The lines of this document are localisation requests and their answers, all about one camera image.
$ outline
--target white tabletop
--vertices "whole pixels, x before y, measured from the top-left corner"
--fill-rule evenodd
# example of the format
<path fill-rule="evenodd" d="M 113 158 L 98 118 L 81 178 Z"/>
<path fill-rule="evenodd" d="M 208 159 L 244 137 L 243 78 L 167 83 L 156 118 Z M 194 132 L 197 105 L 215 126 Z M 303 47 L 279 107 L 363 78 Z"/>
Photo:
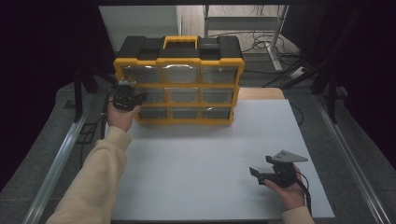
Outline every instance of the white tabletop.
<path fill-rule="evenodd" d="M 284 149 L 306 157 L 313 217 L 334 217 L 287 100 L 240 100 L 232 125 L 134 122 L 113 220 L 280 219 L 278 196 L 249 167 L 272 173 L 265 156 Z"/>

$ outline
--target table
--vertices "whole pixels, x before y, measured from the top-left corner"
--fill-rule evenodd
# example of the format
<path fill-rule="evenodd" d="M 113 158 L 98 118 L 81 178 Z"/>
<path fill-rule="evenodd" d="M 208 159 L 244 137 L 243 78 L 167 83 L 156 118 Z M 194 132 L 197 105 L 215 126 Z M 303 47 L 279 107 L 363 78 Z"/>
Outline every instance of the table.
<path fill-rule="evenodd" d="M 260 93 L 269 93 L 266 100 Z M 309 180 L 313 216 L 334 217 L 289 101 L 279 89 L 240 95 L 232 125 L 133 124 L 114 223 L 279 219 L 283 203 L 248 167 L 272 173 L 265 156 L 281 149 L 309 159 L 298 166 Z"/>

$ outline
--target hand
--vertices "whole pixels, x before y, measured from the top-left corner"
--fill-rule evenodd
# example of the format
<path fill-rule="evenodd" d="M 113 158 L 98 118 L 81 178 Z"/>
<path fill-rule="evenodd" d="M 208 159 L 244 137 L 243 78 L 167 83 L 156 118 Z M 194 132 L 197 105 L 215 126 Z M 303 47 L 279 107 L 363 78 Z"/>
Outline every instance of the hand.
<path fill-rule="evenodd" d="M 110 98 L 107 105 L 108 126 L 115 126 L 127 133 L 132 126 L 134 116 L 139 113 L 141 106 L 137 105 L 134 107 L 134 110 L 129 112 L 120 111 L 113 106 L 112 100 L 113 99 Z"/>
<path fill-rule="evenodd" d="M 297 178 L 301 180 L 301 175 L 299 174 L 300 169 L 296 165 L 294 165 L 294 168 L 298 172 Z M 286 208 L 294 209 L 297 207 L 305 206 L 304 191 L 297 183 L 292 184 L 288 188 L 281 188 L 276 183 L 265 179 L 264 184 L 280 196 Z"/>

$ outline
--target gray floor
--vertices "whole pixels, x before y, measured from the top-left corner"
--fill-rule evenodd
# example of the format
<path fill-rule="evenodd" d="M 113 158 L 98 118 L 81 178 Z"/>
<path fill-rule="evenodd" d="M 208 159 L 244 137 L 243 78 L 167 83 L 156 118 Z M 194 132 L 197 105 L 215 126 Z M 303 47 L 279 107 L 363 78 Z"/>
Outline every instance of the gray floor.
<path fill-rule="evenodd" d="M 221 7 L 218 7 L 218 12 L 222 12 Z M 247 61 L 246 69 L 274 71 L 267 54 L 247 54 L 245 59 Z M 242 87 L 261 87 L 276 76 L 273 74 L 244 73 L 240 85 Z M 95 95 L 92 110 L 86 123 L 94 123 L 100 118 L 102 103 L 106 95 L 108 84 L 100 78 L 97 80 L 100 90 Z M 313 80 L 314 77 L 285 90 L 284 94 L 292 104 L 298 106 L 303 112 L 301 114 L 298 109 L 292 107 L 297 121 L 302 120 L 304 116 L 300 130 L 336 215 L 336 218 L 332 219 L 318 219 L 316 223 L 376 223 L 367 200 L 349 171 L 348 164 L 320 114 L 314 96 L 310 93 L 309 86 Z M 65 107 L 67 102 L 73 103 L 73 101 L 72 85 L 58 91 L 57 104 L 53 108 L 46 126 L 37 137 L 20 169 L 0 193 L 0 223 L 21 223 L 26 216 L 64 137 L 73 123 L 74 110 Z M 337 101 L 336 117 L 338 128 L 345 137 L 369 183 L 373 186 L 380 202 L 384 205 L 389 219 L 396 222 L 395 170 L 369 136 L 349 115 L 343 105 L 343 100 Z M 99 132 L 96 130 L 93 139 L 98 137 Z M 81 149 L 83 150 L 82 158 L 85 158 L 93 143 L 94 140 L 86 145 L 75 144 L 60 180 L 51 194 L 40 223 L 44 223 L 53 212 L 64 191 L 78 172 L 81 162 Z"/>

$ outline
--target floor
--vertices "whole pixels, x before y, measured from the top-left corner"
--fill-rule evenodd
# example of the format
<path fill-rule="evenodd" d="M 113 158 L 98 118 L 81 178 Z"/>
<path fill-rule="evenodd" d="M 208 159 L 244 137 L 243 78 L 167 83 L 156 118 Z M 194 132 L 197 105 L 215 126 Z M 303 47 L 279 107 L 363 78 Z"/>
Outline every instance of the floor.
<path fill-rule="evenodd" d="M 191 7 L 185 9 L 191 17 L 196 15 L 203 17 L 203 11 L 199 8 Z M 258 7 L 244 9 L 248 13 L 255 14 Z M 227 16 L 237 13 L 231 7 L 216 6 L 211 13 Z M 277 7 L 273 7 L 268 13 L 277 12 Z M 195 27 L 185 21 L 184 26 Z M 251 34 L 243 34 L 240 40 L 249 39 Z M 250 43 L 241 41 L 242 48 L 249 48 Z M 278 48 L 286 52 L 296 52 L 295 47 L 289 43 L 282 45 L 278 42 Z M 263 71 L 265 73 L 246 72 L 241 76 L 241 87 L 262 87 L 268 84 L 279 75 L 275 75 L 274 67 L 265 49 L 254 49 L 244 54 L 246 60 L 246 69 L 254 71 Z M 282 65 L 286 68 L 293 64 L 295 58 L 284 58 Z M 290 79 L 289 73 L 285 74 L 277 81 L 268 84 L 268 87 L 276 87 L 282 81 Z M 372 212 L 373 207 L 368 197 L 367 189 L 362 187 L 361 179 L 356 176 L 356 167 L 350 165 L 351 161 L 346 158 L 343 152 L 343 146 L 331 132 L 332 127 L 326 123 L 322 115 L 322 109 L 319 106 L 318 99 L 326 101 L 326 92 L 323 96 L 312 95 L 309 87 L 315 77 L 307 79 L 298 85 L 284 90 L 285 97 L 292 104 L 296 120 L 301 123 L 300 130 L 310 152 L 313 163 L 315 164 L 318 175 L 325 189 L 326 195 L 335 213 L 335 218 L 316 219 L 318 224 L 330 223 L 389 223 L 386 220 L 376 220 Z M 78 142 L 71 150 L 70 156 L 65 163 L 64 170 L 59 177 L 59 181 L 49 197 L 49 202 L 43 209 L 43 215 L 39 223 L 45 220 L 53 213 L 56 204 L 62 198 L 65 190 L 73 180 L 79 170 L 79 167 L 92 148 L 95 139 L 99 136 L 100 123 L 96 121 L 101 117 L 101 108 L 103 99 L 106 95 L 108 83 L 101 78 L 96 79 L 99 83 L 100 90 L 93 96 L 91 110 L 86 119 L 86 127 L 83 130 L 89 130 L 95 126 L 96 130 L 92 139 L 81 134 Z M 74 119 L 74 88 L 68 85 L 61 88 L 57 94 L 57 104 L 53 108 L 52 114 L 43 128 L 42 133 L 38 136 L 35 144 L 32 146 L 28 156 L 23 161 L 20 169 L 8 182 L 7 186 L 0 193 L 0 223 L 21 223 L 25 218 L 29 207 L 31 206 L 37 191 L 61 147 L 64 137 L 69 131 Z M 381 151 L 371 141 L 370 137 L 361 129 L 357 122 L 349 115 L 345 109 L 343 100 L 340 98 L 336 102 L 336 118 L 338 129 L 353 160 L 359 165 L 359 170 L 363 173 L 363 179 L 369 184 L 369 189 L 373 190 L 374 198 L 382 205 L 385 213 L 388 215 L 390 222 L 396 221 L 396 172 L 388 163 Z M 278 220 L 269 221 L 271 224 L 281 223 Z"/>

